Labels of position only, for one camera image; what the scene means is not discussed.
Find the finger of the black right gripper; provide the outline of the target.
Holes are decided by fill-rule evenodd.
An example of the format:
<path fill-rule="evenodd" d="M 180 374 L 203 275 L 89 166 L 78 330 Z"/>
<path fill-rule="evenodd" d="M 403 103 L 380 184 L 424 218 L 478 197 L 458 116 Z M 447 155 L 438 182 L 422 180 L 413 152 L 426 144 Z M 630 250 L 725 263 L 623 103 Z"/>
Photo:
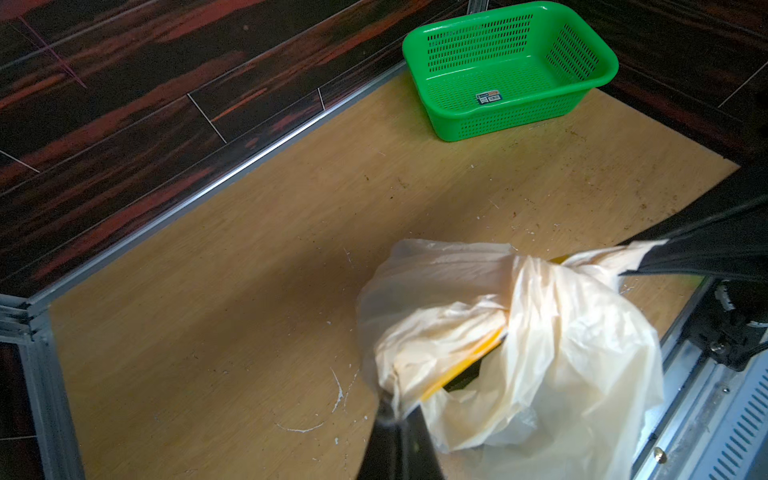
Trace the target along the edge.
<path fill-rule="evenodd" d="M 767 204 L 766 173 L 733 173 L 671 217 L 621 242 L 671 239 Z"/>
<path fill-rule="evenodd" d="M 730 214 L 654 246 L 629 275 L 690 274 L 724 280 L 767 280 L 767 208 Z"/>

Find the white plastic bag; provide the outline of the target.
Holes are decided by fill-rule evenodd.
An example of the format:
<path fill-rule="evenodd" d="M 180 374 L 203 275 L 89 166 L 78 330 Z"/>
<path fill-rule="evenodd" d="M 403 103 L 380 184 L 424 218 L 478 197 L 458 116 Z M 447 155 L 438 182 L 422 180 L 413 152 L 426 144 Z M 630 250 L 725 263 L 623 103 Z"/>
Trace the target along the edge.
<path fill-rule="evenodd" d="M 652 247 L 400 241 L 357 300 L 364 373 L 477 479 L 627 479 L 663 372 L 621 275 Z"/>

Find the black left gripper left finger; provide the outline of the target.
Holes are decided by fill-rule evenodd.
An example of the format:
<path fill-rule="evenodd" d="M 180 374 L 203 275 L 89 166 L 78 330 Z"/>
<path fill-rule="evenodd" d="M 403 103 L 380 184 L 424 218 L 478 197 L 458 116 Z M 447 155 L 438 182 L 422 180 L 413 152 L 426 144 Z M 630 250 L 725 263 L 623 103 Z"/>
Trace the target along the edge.
<path fill-rule="evenodd" d="M 390 400 L 381 398 L 357 479 L 403 478 L 403 423 Z"/>

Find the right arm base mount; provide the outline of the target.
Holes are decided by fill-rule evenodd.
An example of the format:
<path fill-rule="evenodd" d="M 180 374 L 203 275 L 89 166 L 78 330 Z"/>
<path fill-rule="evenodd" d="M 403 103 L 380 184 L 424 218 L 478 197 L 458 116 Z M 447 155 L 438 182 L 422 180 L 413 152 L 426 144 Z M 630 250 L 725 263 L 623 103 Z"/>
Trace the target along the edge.
<path fill-rule="evenodd" d="M 705 356 L 741 372 L 767 350 L 767 285 L 718 280 L 708 288 L 683 328 L 683 337 Z"/>

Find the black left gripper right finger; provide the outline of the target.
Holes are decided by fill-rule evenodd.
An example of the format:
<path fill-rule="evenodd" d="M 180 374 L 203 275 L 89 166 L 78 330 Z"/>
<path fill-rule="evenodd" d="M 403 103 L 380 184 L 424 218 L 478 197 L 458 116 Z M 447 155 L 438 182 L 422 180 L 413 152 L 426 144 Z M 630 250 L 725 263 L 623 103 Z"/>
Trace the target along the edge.
<path fill-rule="evenodd" d="M 405 420 L 403 471 L 405 479 L 445 479 L 421 410 L 413 410 Z"/>

